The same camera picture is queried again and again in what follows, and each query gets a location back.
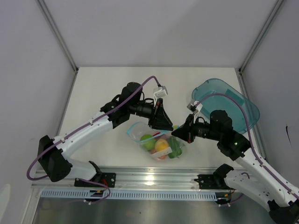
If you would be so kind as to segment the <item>dark green toy bell pepper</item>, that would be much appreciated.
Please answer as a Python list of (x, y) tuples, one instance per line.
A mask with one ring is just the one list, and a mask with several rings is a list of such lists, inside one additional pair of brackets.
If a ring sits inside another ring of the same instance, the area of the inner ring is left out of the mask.
[(172, 136), (168, 139), (168, 143), (172, 150), (172, 152), (168, 154), (168, 157), (170, 159), (178, 158), (182, 154), (180, 141)]

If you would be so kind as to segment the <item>clear zip bag teal zipper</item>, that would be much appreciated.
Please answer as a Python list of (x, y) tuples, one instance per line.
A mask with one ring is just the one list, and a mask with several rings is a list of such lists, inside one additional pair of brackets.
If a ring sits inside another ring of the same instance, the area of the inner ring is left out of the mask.
[(185, 144), (172, 136), (171, 131), (156, 130), (143, 122), (134, 123), (127, 130), (127, 135), (157, 161), (176, 160), (186, 152)]

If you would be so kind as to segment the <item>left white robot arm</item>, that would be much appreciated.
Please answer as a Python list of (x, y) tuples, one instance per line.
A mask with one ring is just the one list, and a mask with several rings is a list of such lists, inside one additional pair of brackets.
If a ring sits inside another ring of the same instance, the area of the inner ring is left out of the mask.
[(173, 124), (166, 114), (163, 97), (165, 86), (159, 85), (152, 98), (142, 98), (142, 85), (128, 83), (110, 102), (100, 108), (94, 117), (82, 126), (63, 136), (44, 136), (39, 141), (38, 162), (52, 182), (66, 177), (85, 179), (92, 187), (101, 182), (101, 171), (92, 161), (72, 160), (71, 156), (94, 137), (115, 129), (129, 120), (131, 115), (148, 119), (148, 126), (155, 130), (172, 131)]

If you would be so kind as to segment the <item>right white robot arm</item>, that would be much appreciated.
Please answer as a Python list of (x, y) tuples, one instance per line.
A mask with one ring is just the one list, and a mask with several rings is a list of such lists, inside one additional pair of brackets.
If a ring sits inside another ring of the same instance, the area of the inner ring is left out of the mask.
[(238, 163), (253, 179), (242, 177), (227, 164), (214, 173), (218, 188), (234, 188), (260, 204), (277, 224), (294, 224), (299, 220), (299, 189), (283, 178), (257, 153), (242, 134), (232, 126), (232, 119), (223, 110), (213, 111), (209, 122), (198, 122), (190, 114), (172, 135), (188, 143), (196, 137), (217, 141), (221, 153)]

